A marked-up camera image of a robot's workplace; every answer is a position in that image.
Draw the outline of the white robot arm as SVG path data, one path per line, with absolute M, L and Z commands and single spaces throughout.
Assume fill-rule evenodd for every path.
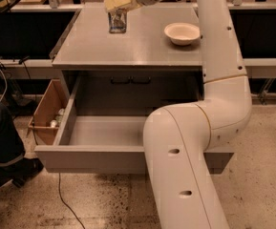
M 105 0 L 108 11 L 160 0 Z M 161 229 L 229 229 L 204 151 L 225 144 L 247 125 L 252 99 L 226 0 L 197 0 L 201 29 L 201 101 L 153 111 L 143 146 Z

